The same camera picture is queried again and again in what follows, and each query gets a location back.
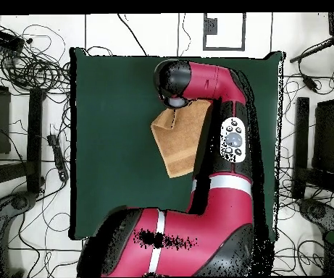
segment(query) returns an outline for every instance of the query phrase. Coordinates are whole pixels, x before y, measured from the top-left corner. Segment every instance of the cable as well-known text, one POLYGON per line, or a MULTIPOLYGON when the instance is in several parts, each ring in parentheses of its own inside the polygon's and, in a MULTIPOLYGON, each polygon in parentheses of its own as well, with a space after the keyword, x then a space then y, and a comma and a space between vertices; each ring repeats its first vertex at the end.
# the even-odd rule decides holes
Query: cable
MULTIPOLYGON (((9 82, 10 86, 13 88, 14 91, 17 92, 16 93, 11 93, 11 95, 13 96, 27 96, 29 95, 29 90, 31 88, 43 88, 46 90, 47 93, 47 99, 50 101, 53 101, 56 104, 62 104, 63 108, 62 108, 62 118, 61 118, 61 122, 59 123, 59 129, 55 130, 57 131, 57 138, 60 139, 61 135, 64 135, 64 138, 61 138, 62 140, 65 140, 66 142, 70 143, 70 140, 67 137, 67 132, 66 129, 70 129, 70 104, 69 104, 69 98, 70 98, 70 63, 66 63, 64 64, 62 67, 59 64, 59 61, 61 60, 66 46, 65 46, 65 42, 64 39, 62 38, 62 36, 60 36, 58 33, 56 33, 55 31, 53 31, 52 29, 46 27, 46 26, 42 26, 42 25, 29 25, 27 26, 23 32, 22 35, 18 35, 16 34, 14 31, 7 29, 5 27, 0 26, 0 28, 3 29, 3 31, 9 31, 10 33, 12 33, 12 35, 14 35, 16 38, 22 38, 22 39, 26 39, 26 37, 30 37, 29 40, 26 41, 25 45, 24 45, 24 49, 22 50, 21 54, 18 56, 13 56, 11 57, 8 54, 0 54, 0 70, 3 74, 3 77, 0 77, 0 81, 2 83, 2 85, 4 85, 4 82, 9 82), (39 28, 46 28, 47 30, 50 30, 53 34, 57 35, 58 37, 61 38, 62 42, 63 42, 63 51, 62 54, 60 56, 60 58, 57 60, 52 56, 49 56, 47 54, 45 54, 45 52, 47 50, 49 50, 51 48, 52 45, 52 39, 49 35, 33 35, 33 34, 29 34, 27 33, 27 30, 30 29, 31 27, 39 27, 39 28), (43 49, 37 49, 36 47, 33 46, 33 42, 38 40, 38 39, 46 39, 47 40, 47 46, 43 49), (56 98, 54 98, 54 95, 63 95, 64 99, 58 100, 56 98)), ((23 131, 25 131, 26 133, 22 133, 22 132, 8 132, 11 134, 20 134, 20 135, 27 135, 28 131, 22 126, 22 121, 21 119, 17 120, 16 122, 12 123, 11 125, 15 125, 17 123, 20 123, 21 129, 23 131)), ((2 130, 0 130, 1 133, 5 134, 12 142, 12 144, 14 144, 13 140, 7 135, 7 132, 4 132, 2 130)), ((22 157, 20 155, 20 153, 17 150, 16 145, 14 144, 15 150, 17 152, 17 155, 19 156, 19 159, 0 159, 0 160, 5 160, 5 161, 21 161, 24 162, 25 160, 22 160, 22 157)), ((69 151, 70 145, 69 146, 65 146, 65 151, 64 151, 64 156, 66 157, 70 157, 70 152, 67 154, 67 152, 69 151)), ((42 162, 51 162, 54 163, 54 161, 48 161, 48 160, 41 160, 42 162)), ((12 195, 14 195, 14 191, 21 185, 23 185, 25 182, 19 184, 18 186, 16 186, 10 195, 1 198, 0 201, 2 199, 6 199, 8 197, 11 197, 12 195)), ((40 252, 42 251, 42 249, 37 249, 34 248, 33 246, 27 244, 23 238, 21 237, 21 234, 24 230, 26 230, 40 215, 43 215, 43 220, 46 222, 45 220, 45 216, 44 216, 44 211, 50 207, 51 203, 53 202, 53 200, 56 198, 57 193, 62 190, 65 186, 66 186, 66 182, 63 183, 61 185, 60 188, 58 188, 57 190, 55 190, 52 193, 46 194, 45 190, 43 190, 43 195, 42 197, 38 198, 36 200, 36 202, 42 201, 42 212, 33 220, 31 221, 28 225, 24 226, 24 222, 25 222, 25 215, 23 216, 23 221, 22 224, 20 225, 19 228, 19 232, 17 233, 16 236, 14 236, 10 241, 9 244, 16 238, 16 237, 20 237, 21 241, 28 246, 28 248, 9 248, 11 250, 32 250, 35 253, 38 254, 38 259, 36 259, 33 267, 30 269, 29 273, 28 273, 28 277, 36 277, 38 274, 40 274, 44 268, 48 268, 49 267, 49 262, 51 260, 51 256, 52 256, 52 252, 54 251, 70 251, 70 250, 60 250, 58 248, 52 248, 52 249, 45 249, 45 253, 46 256, 44 257, 44 266, 40 269, 40 271, 38 271, 37 273, 35 273, 33 276, 33 270, 36 267, 39 259, 40 259, 40 252), (49 204, 47 206, 45 206, 45 208, 43 208, 44 206, 44 201, 46 200, 46 198, 48 198, 49 196, 54 195, 54 197, 49 201, 49 204)))
POLYGON ((110 55, 110 56, 113 56, 113 55, 114 55, 110 49, 108 49, 108 48, 106 48, 106 47, 100 47, 100 46, 92 46, 92 47, 88 48, 88 49, 86 50, 87 53, 89 54, 89 51, 90 51, 91 49, 93 49, 93 48, 105 49, 107 52, 109 52, 109 55, 110 55))
POLYGON ((188 36, 188 39, 189 39, 190 41, 189 41, 189 43, 188 43, 187 49, 185 49, 185 50, 182 51, 181 56, 185 53, 185 51, 187 51, 187 50, 190 48, 190 44, 191 44, 191 37, 190 37, 190 35, 189 35, 189 34, 186 32, 186 30, 185 30, 185 17, 186 17, 186 13, 183 15, 182 29, 183 29, 183 32, 186 33, 186 35, 188 36))
MULTIPOLYGON (((312 49, 312 48, 315 48, 315 47, 318 47, 324 43, 327 43, 328 41, 332 40, 333 38, 328 38, 327 40, 321 42, 321 43, 317 43, 309 48, 307 48, 305 51, 302 52, 301 55, 303 55, 305 52, 307 52, 308 50, 312 49)), ((310 77, 306 74, 304 74, 302 71, 301 71, 301 59, 298 60, 298 70, 299 70, 299 73, 301 74, 301 76, 303 77, 304 79, 304 82, 305 84, 312 90, 314 91, 315 93, 319 94, 319 95, 327 95, 331 92, 334 91, 334 70, 333 70, 333 73, 331 75, 331 77, 328 77, 329 79, 329 88, 330 88, 330 91, 328 91, 327 93, 320 93, 320 90, 321 90, 321 83, 320 83, 320 88, 317 87, 317 84, 315 83, 315 81, 313 81, 313 77, 310 77)))
POLYGON ((73 264, 77 264, 77 263, 78 263, 78 260, 77 260, 77 261, 74 261, 74 262, 70 262, 70 263, 68 263, 68 264, 59 264, 59 265, 55 266, 54 269, 52 270, 52 272, 49 273, 48 278, 53 277, 52 274, 53 274, 54 271, 55 271, 57 268, 59 268, 60 266, 72 266, 73 264))
POLYGON ((145 54, 145 56, 147 56, 147 53, 145 52, 145 49, 143 49, 142 45, 140 44, 140 42, 138 41, 138 39, 135 36, 135 33, 133 33, 132 29, 129 27, 129 25, 121 18, 121 16, 119 14, 117 14, 117 16, 119 17, 119 19, 121 20, 122 23, 124 23, 124 25, 128 28, 128 30, 132 33, 133 37, 135 38, 135 41, 137 42, 137 44, 141 47, 143 54, 145 54))
MULTIPOLYGON (((47 232, 48 232, 48 229, 51 229, 51 230, 53 230, 53 231, 55 231, 55 232, 64 232, 64 231, 66 231, 66 230, 68 230, 68 229, 70 228, 70 226, 68 226, 68 227, 65 228, 65 229, 57 230, 57 229, 53 229, 53 228, 50 226, 50 224, 52 223, 52 221, 54 220, 54 218, 57 217, 57 216, 59 216, 59 215, 61 215, 61 214, 65 214, 65 215, 67 215, 67 216, 70 218, 70 215, 67 214, 66 212, 59 212, 59 213, 53 215, 53 217, 49 220, 49 223, 48 223, 48 224, 46 223, 46 220, 44 220, 44 222, 45 222, 46 225, 47 225, 47 228, 46 228, 46 234, 44 235, 44 248, 45 248, 46 250, 47 250, 47 232)), ((45 269, 46 269, 46 271, 47 271, 47 274, 48 274, 48 277, 47 277, 47 278, 49 278, 49 275, 50 275, 50 273, 49 273, 49 260, 47 261, 47 263, 44 264, 44 267, 45 267, 45 269)))
POLYGON ((274 13, 272 12, 272 13, 271 13, 270 52, 272 52, 273 28, 274 28, 274 13))
MULTIPOLYGON (((10 162, 16 162, 16 161, 21 161, 19 159, 0 159, 0 161, 10 161, 10 162)), ((40 160, 40 162, 44 162, 44 163, 55 163, 55 160, 40 160)))
MULTIPOLYGON (((297 78, 303 78, 303 72, 300 72, 298 74, 294 75, 289 75, 285 76, 287 77, 287 81, 285 82, 285 85, 283 86, 283 94, 288 98, 288 103, 286 105, 285 111, 283 112, 282 116, 283 119, 290 124, 292 127, 294 127, 294 123, 289 120, 288 118, 288 112, 291 110, 292 105, 294 105, 294 99, 297 97, 298 92, 300 90, 303 90, 306 86, 299 86, 299 83, 297 82, 297 78), (290 85, 294 85, 294 89, 290 90, 290 85)), ((314 77, 322 81, 322 79, 329 80, 331 82, 330 77, 314 77)), ((319 82, 320 86, 318 87, 318 90, 321 89, 322 82, 319 82)), ((292 133, 284 136, 281 138, 281 140, 285 140, 292 136, 296 131, 293 131, 292 133)), ((291 170, 293 169, 292 164, 291 164, 291 159, 293 157, 293 154, 290 153, 289 149, 285 147, 282 143, 281 145, 281 165, 280 165, 280 187, 279 187, 279 196, 280 196, 280 201, 279 201, 279 211, 282 211, 284 209, 290 209, 292 213, 290 214, 289 217, 285 217, 283 219, 278 218, 278 221, 287 221, 289 219, 292 219, 296 214, 299 214, 298 210, 298 201, 294 200, 291 198, 291 183, 294 182, 294 179, 292 178, 291 170)), ((318 195, 322 192, 323 189, 320 187, 314 186, 314 185, 306 185, 306 188, 313 188, 315 191, 312 193, 312 196, 310 197, 311 199, 315 199, 318 201, 323 201, 326 200, 325 203, 331 202, 332 199, 334 199, 334 193, 331 194, 329 197, 318 197, 318 195)), ((318 245, 323 248, 322 243, 317 242, 316 240, 303 240, 299 242, 297 245, 292 241, 289 235, 287 235, 280 227, 277 227, 277 230, 279 231, 280 235, 286 237, 290 242, 291 242, 291 248, 282 248, 280 250, 275 251, 275 259, 280 260, 284 265, 285 268, 274 268, 272 270, 272 274, 276 276, 282 276, 284 275, 289 275, 289 274, 294 274, 298 275, 299 273, 303 275, 307 275, 306 270, 304 266, 310 266, 313 265, 319 269, 322 270, 323 268, 323 257, 313 253, 312 255, 307 255, 303 252, 301 252, 301 247, 306 244, 314 244, 318 245), (291 255, 283 255, 283 251, 291 251, 291 255), (291 265, 285 262, 285 259, 293 259, 291 265), (298 273, 296 271, 297 266, 300 269, 300 272, 298 273)))
POLYGON ((180 13, 178 13, 178 24, 177 24, 177 56, 180 53, 180 13))

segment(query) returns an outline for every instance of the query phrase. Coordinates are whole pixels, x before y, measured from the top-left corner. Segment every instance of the green board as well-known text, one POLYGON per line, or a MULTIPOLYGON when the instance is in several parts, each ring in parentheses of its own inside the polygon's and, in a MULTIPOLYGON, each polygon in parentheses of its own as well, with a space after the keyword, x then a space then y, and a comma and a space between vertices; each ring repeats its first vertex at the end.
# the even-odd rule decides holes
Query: green board
MULTIPOLYGON (((276 52, 266 59, 183 58, 241 70, 251 84, 262 144, 266 223, 273 240, 278 75, 283 57, 282 52, 276 52)), ((165 110, 154 88, 154 69, 167 58, 88 56, 79 48, 73 58, 77 191, 72 237, 93 235, 109 212, 119 206, 185 211, 191 174, 173 179, 167 176, 151 133, 152 121, 165 110)))

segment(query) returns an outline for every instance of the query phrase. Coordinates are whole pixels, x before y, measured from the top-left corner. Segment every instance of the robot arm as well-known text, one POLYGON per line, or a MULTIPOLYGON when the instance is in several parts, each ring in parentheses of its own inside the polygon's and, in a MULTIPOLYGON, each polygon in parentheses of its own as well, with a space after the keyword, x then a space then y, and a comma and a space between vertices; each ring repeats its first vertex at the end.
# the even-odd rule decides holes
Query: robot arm
POLYGON ((128 209, 88 240, 78 276, 245 276, 253 210, 247 97, 231 69, 180 60, 160 63, 154 84, 173 109, 211 102, 201 131, 188 213, 128 209))

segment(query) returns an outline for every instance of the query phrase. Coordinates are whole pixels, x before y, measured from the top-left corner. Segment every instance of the black cable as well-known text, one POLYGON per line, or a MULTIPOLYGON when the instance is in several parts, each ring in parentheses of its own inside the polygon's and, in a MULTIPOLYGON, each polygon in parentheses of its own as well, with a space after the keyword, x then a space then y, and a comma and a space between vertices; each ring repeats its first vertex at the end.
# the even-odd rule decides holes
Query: black cable
POLYGON ((273 36, 273 28, 274 28, 274 13, 271 13, 271 34, 270 34, 270 52, 272 52, 272 36, 273 36))
MULTIPOLYGON (((19 159, 0 159, 0 161, 10 161, 10 162, 16 162, 16 161, 21 161, 19 159)), ((55 160, 40 160, 40 162, 44 162, 44 163, 55 163, 55 160)))
POLYGON ((100 46, 92 46, 92 47, 88 48, 88 49, 87 49, 88 54, 89 54, 89 51, 90 51, 91 49, 93 49, 93 48, 105 49, 107 52, 109 52, 109 55, 110 55, 110 56, 113 56, 113 55, 114 55, 110 49, 108 49, 108 48, 106 48, 106 47, 100 47, 100 46))
MULTIPOLYGON (((48 233, 48 229, 51 229, 51 230, 53 230, 53 231, 55 231, 55 232, 64 232, 64 231, 66 231, 66 230, 68 230, 68 229, 70 228, 70 226, 68 226, 68 227, 65 228, 65 229, 57 230, 57 229, 53 229, 53 228, 50 226, 50 224, 52 223, 52 221, 54 220, 54 218, 57 217, 57 216, 59 216, 59 215, 61 215, 61 214, 65 214, 65 215, 67 215, 67 216, 70 218, 70 215, 69 215, 68 213, 66 213, 66 212, 59 212, 59 213, 53 215, 53 217, 49 220, 49 223, 48 223, 48 224, 46 223, 46 220, 44 220, 44 222, 45 222, 46 225, 47 225, 47 228, 46 228, 46 234, 44 235, 44 248, 45 248, 46 250, 47 250, 47 233, 48 233)), ((46 271, 47 271, 48 278, 49 278, 49 275, 50 275, 50 273, 49 273, 49 260, 44 264, 44 267, 45 267, 45 269, 46 269, 46 271)))
POLYGON ((31 246, 30 244, 26 243, 24 241, 24 239, 21 237, 21 229, 22 229, 22 226, 24 225, 24 222, 25 222, 25 212, 22 214, 22 223, 20 225, 20 228, 19 228, 19 232, 18 232, 18 236, 21 240, 22 243, 24 243, 26 246, 28 246, 29 248, 33 249, 34 251, 36 251, 36 253, 38 254, 38 258, 36 259, 36 262, 33 264, 33 266, 31 267, 29 273, 28 273, 28 276, 27 278, 30 278, 30 274, 31 272, 34 270, 34 268, 36 267, 36 264, 38 263, 39 259, 41 258, 41 253, 39 253, 38 250, 36 250, 36 248, 34 248, 33 246, 31 246))
POLYGON ((46 221, 46 217, 44 216, 44 210, 43 210, 43 207, 44 207, 44 195, 45 194, 45 192, 43 192, 43 197, 42 197, 42 217, 43 217, 43 220, 44 220, 44 223, 46 224, 46 226, 47 226, 47 229, 49 228, 50 230, 53 230, 53 231, 55 231, 55 232, 61 232, 61 230, 57 230, 57 229, 53 229, 52 227, 50 227, 49 226, 49 224, 51 223, 51 222, 49 222, 49 223, 47 223, 47 221, 46 221))
MULTIPOLYGON (((333 39, 333 38, 328 38, 327 40, 325 40, 325 41, 323 41, 323 42, 321 42, 321 43, 317 43, 317 44, 315 44, 315 45, 313 45, 313 46, 307 48, 305 51, 302 52, 301 55, 303 55, 305 52, 307 52, 308 50, 310 50, 310 49, 312 49, 312 48, 318 47, 318 46, 320 46, 320 45, 322 45, 322 44, 324 44, 324 43, 330 41, 331 39, 333 39)), ((301 74, 301 77, 302 77, 304 80, 305 80, 305 79, 311 79, 311 80, 314 79, 314 77, 308 76, 308 75, 306 75, 306 74, 304 74, 304 73, 302 72, 302 70, 301 70, 301 59, 298 60, 298 70, 299 70, 299 73, 301 74)), ((321 83, 320 83, 320 88, 316 87, 315 89, 313 89, 313 91, 314 91, 315 93, 317 93, 317 94, 319 94, 319 95, 327 95, 327 94, 329 94, 329 93, 331 93, 331 92, 334 91, 334 70, 333 70, 333 73, 332 73, 331 77, 325 77, 325 79, 329 79, 329 88, 330 88, 330 91, 328 91, 327 93, 320 93, 320 90, 321 90, 321 83)))
MULTIPOLYGON (((64 45, 64 51, 65 51, 66 46, 65 46, 65 42, 64 42, 64 39, 62 38, 62 36, 60 36, 58 33, 54 32, 52 29, 50 29, 48 27, 41 26, 41 25, 29 25, 28 27, 26 27, 24 29, 22 35, 18 35, 14 31, 12 31, 10 29, 6 29, 6 28, 1 26, 1 28, 3 28, 3 30, 11 32, 12 35, 14 35, 16 38, 23 38, 24 39, 25 36, 33 37, 34 40, 37 39, 37 38, 46 38, 46 39, 49 40, 49 44, 42 51, 42 50, 39 50, 39 49, 33 47, 32 44, 31 44, 33 42, 33 40, 30 39, 30 42, 27 42, 24 45, 24 49, 23 49, 23 51, 20 55, 14 56, 14 58, 11 58, 8 54, 0 54, 0 69, 1 69, 1 72, 4 76, 4 77, 0 77, 0 80, 2 82, 2 85, 3 85, 3 81, 10 82, 11 86, 17 92, 17 94, 11 93, 13 96, 29 95, 28 92, 24 93, 24 91, 29 91, 30 88, 39 87, 39 88, 46 89, 46 93, 48 94, 47 98, 49 100, 51 100, 51 101, 53 101, 57 104, 62 104, 63 105, 62 122, 59 125, 60 128, 58 129, 58 136, 57 137, 59 138, 59 136, 61 134, 64 134, 65 140, 67 142, 70 142, 70 140, 68 140, 68 138, 67 138, 67 133, 65 132, 66 129, 70 129, 70 105, 69 105, 69 98, 70 98, 70 89, 69 89, 69 85, 70 85, 70 75, 69 75, 70 63, 66 63, 62 67, 60 67, 59 61, 62 58, 62 55, 64 54, 64 51, 62 52, 62 55, 60 56, 59 60, 56 60, 52 56, 49 56, 49 55, 45 54, 45 51, 47 51, 51 47, 52 39, 48 35, 27 34, 26 30, 28 28, 31 28, 32 26, 40 27, 40 28, 46 28, 46 29, 50 30, 51 32, 53 32, 55 35, 59 36, 62 39, 62 42, 63 42, 63 45, 64 45), (51 97, 52 95, 58 95, 58 94, 64 94, 65 98, 62 101, 58 101, 58 100, 53 99, 51 97)), ((18 122, 20 122, 21 129, 24 130, 26 133, 21 133, 21 132, 9 132, 9 133, 27 135, 28 131, 22 126, 21 119, 17 120, 15 123, 12 123, 11 125, 17 124, 18 122)), ((1 131, 1 132, 3 134, 5 134, 11 140, 11 138, 6 133, 4 133, 4 131, 1 131)), ((8 161, 16 160, 16 161, 24 162, 22 160, 22 157, 21 157, 20 153, 18 152, 17 147, 16 147, 15 144, 14 144, 14 147, 15 147, 17 155, 19 156, 20 159, 19 160, 5 159, 5 160, 8 160, 8 161)), ((47 160, 42 160, 42 161, 54 163, 54 161, 47 161, 47 160)), ((24 184, 24 182, 19 184, 18 186, 16 186, 12 190, 12 193, 10 195, 6 196, 5 198, 8 198, 11 195, 13 195, 13 192, 16 190, 16 188, 18 188, 19 186, 21 186, 23 184, 24 184)), ((27 229, 40 215, 44 215, 44 211, 48 207, 50 207, 50 205, 51 205, 52 201, 55 199, 57 193, 60 190, 62 190, 65 186, 66 186, 66 183, 62 184, 62 186, 59 189, 57 189, 53 193, 49 193, 48 195, 46 195, 45 192, 44 192, 43 197, 37 199, 37 202, 44 201, 46 198, 48 198, 49 196, 51 196, 53 194, 55 194, 55 195, 50 200, 50 202, 49 202, 49 204, 46 208, 43 208, 44 204, 42 203, 42 209, 43 209, 42 213, 40 213, 31 223, 29 223, 27 226, 22 228, 23 223, 25 221, 25 215, 24 215, 23 223, 20 225, 20 229, 19 229, 18 234, 9 241, 9 244, 10 244, 13 241, 13 239, 15 239, 16 237, 20 237, 21 241, 29 247, 29 248, 21 249, 21 250, 33 250, 34 252, 38 253, 38 259, 34 263, 33 267, 30 269, 29 274, 28 274, 29 277, 32 274, 33 269, 36 267, 36 264, 39 261, 39 258, 40 258, 39 251, 41 251, 41 249, 37 249, 37 248, 34 248, 31 245, 28 245, 22 239, 21 233, 25 229, 27 229)), ((60 249, 51 249, 51 250, 45 249, 44 251, 46 251, 46 257, 44 258, 44 267, 48 267, 49 261, 51 260, 51 252, 54 251, 54 250, 55 251, 65 251, 65 250, 60 250, 60 249)), ((33 277, 37 276, 44 269, 44 267, 38 273, 36 273, 33 277)))
POLYGON ((180 53, 180 13, 178 13, 178 23, 177 23, 177 56, 180 53))
MULTIPOLYGON (((305 86, 300 87, 298 82, 296 81, 296 78, 299 77, 303 77, 302 73, 299 74, 294 74, 294 75, 290 75, 290 76, 286 76, 288 77, 287 82, 285 83, 285 85, 283 86, 283 93, 284 95, 286 95, 289 99, 288 104, 285 108, 285 111, 283 112, 282 116, 283 118, 285 118, 285 120, 292 126, 294 126, 294 123, 292 121, 289 120, 288 118, 288 112, 291 109, 292 104, 294 104, 293 100, 295 99, 295 97, 297 96, 298 92, 302 89, 305 88, 305 86), (289 90, 288 86, 290 84, 294 84, 296 87, 294 90, 289 90)), ((330 80, 330 77, 315 77, 315 78, 319 78, 319 79, 328 79, 330 80)), ((286 138, 289 138, 291 135, 293 135, 295 133, 292 132, 289 135, 286 135, 285 137, 282 137, 281 140, 285 140, 286 138)), ((292 178, 292 174, 290 173, 290 171, 293 169, 292 165, 291 165, 291 159, 293 157, 293 155, 290 155, 289 149, 286 148, 284 145, 281 145, 282 150, 285 150, 285 153, 281 153, 280 157, 282 159, 282 161, 285 160, 286 165, 280 165, 280 173, 281 173, 281 177, 280 177, 280 205, 279 205, 279 210, 282 210, 284 208, 289 208, 293 211, 293 213, 290 215, 290 217, 288 218, 284 218, 284 219, 277 219, 277 220, 281 220, 281 221, 286 221, 291 219, 292 217, 294 217, 297 213, 299 213, 299 210, 297 209, 297 200, 294 200, 291 198, 291 183, 294 181, 294 179, 292 178)), ((320 187, 314 186, 314 185, 306 185, 307 188, 313 188, 315 189, 315 191, 313 192, 311 198, 321 201, 321 200, 327 200, 326 203, 331 202, 332 199, 334 199, 334 193, 332 193, 332 195, 330 197, 317 197, 324 189, 320 189, 320 187)), ((322 244, 317 242, 316 240, 303 240, 301 241, 298 245, 296 245, 294 243, 294 241, 291 240, 291 238, 284 233, 284 231, 282 231, 280 228, 278 228, 279 233, 281 233, 281 235, 284 235, 285 237, 287 237, 290 242, 291 242, 291 248, 283 248, 281 250, 277 250, 275 251, 275 258, 278 260, 281 260, 282 262, 284 262, 283 259, 285 258, 291 258, 293 259, 294 262, 292 262, 292 265, 289 266, 287 263, 285 263, 285 265, 288 267, 288 269, 273 269, 272 270, 272 274, 277 275, 277 276, 282 276, 281 273, 285 273, 286 274, 297 274, 295 272, 295 269, 297 267, 297 264, 300 266, 300 270, 303 274, 306 275, 304 266, 305 265, 311 265, 313 264, 314 266, 322 269, 323 267, 323 257, 317 255, 316 253, 314 253, 312 256, 308 256, 304 253, 302 253, 300 251, 300 248, 302 245, 305 245, 306 243, 313 243, 313 244, 317 244, 321 247, 322 244), (291 250, 292 255, 281 255, 280 253, 282 251, 286 251, 286 250, 291 250)))
MULTIPOLYGON (((32 248, 8 248, 9 250, 33 250, 32 248)), ((36 248, 36 250, 39 251, 62 251, 62 252, 75 252, 75 253, 81 253, 82 250, 64 250, 64 249, 57 249, 57 248, 36 248)))
POLYGON ((70 149, 70 147, 71 147, 71 145, 68 145, 68 147, 66 147, 66 149, 64 150, 63 156, 64 156, 64 159, 65 159, 65 162, 68 161, 68 160, 66 160, 66 151, 68 149, 70 149))
POLYGON ((142 45, 140 44, 140 42, 138 41, 138 39, 135 36, 135 33, 133 33, 132 29, 129 27, 129 25, 121 18, 121 16, 119 14, 117 14, 117 16, 119 17, 119 19, 121 20, 122 23, 124 23, 124 25, 128 28, 128 30, 132 33, 133 37, 135 38, 135 41, 137 42, 137 44, 141 47, 143 53, 145 54, 145 56, 147 56, 147 53, 145 52, 145 49, 143 49, 142 45))
POLYGON ((188 36, 188 39, 189 39, 190 41, 188 42, 187 49, 183 50, 183 51, 182 51, 182 54, 181 54, 180 56, 182 56, 182 55, 185 53, 185 51, 187 51, 187 50, 190 48, 190 44, 191 44, 191 37, 190 37, 190 35, 189 35, 189 34, 186 32, 186 30, 185 30, 185 17, 186 17, 186 13, 183 15, 182 30, 183 30, 183 32, 186 33, 186 35, 188 36))
POLYGON ((68 264, 59 264, 58 266, 55 266, 54 269, 52 270, 51 273, 49 273, 48 277, 47 278, 50 278, 50 277, 53 277, 52 274, 54 273, 54 271, 59 268, 60 266, 72 266, 73 264, 77 264, 78 263, 78 260, 77 261, 74 261, 74 262, 70 262, 68 264))

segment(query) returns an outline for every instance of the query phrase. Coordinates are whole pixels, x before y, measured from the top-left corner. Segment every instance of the control panel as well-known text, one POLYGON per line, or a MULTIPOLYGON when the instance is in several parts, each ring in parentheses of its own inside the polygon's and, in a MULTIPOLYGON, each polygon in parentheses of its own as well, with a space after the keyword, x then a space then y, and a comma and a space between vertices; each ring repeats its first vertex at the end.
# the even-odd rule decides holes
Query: control panel
POLYGON ((246 131, 237 117, 227 118, 221 126, 221 157, 233 163, 241 163, 246 155, 246 131))

